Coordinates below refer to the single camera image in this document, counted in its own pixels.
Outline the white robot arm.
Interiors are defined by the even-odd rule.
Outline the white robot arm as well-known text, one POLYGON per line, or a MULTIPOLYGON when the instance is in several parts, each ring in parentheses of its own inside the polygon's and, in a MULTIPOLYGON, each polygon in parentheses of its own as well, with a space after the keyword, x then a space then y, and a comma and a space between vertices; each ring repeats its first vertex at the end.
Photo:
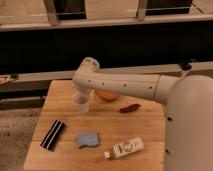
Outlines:
POLYGON ((164 171, 213 171, 213 78, 107 74, 86 57, 73 75, 82 93, 102 89, 165 106, 164 171))

